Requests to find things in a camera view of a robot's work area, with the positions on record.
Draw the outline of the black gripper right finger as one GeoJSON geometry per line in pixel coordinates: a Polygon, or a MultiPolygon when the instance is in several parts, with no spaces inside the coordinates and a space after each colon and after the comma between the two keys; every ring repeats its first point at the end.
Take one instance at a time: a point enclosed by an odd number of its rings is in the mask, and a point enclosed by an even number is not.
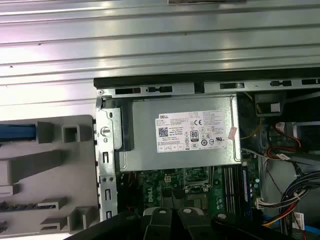
{"type": "Polygon", "coordinates": [[[182,207],[176,210],[183,227],[183,240],[292,240],[278,231],[228,212],[212,217],[200,208],[182,207]]]}

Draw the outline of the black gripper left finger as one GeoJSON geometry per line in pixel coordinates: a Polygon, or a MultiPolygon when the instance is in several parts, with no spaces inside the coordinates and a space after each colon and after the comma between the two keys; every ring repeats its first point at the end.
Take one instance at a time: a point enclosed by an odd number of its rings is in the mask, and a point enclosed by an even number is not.
{"type": "Polygon", "coordinates": [[[169,240],[173,208],[148,208],[142,217],[122,212],[69,237],[70,240],[169,240]]]}

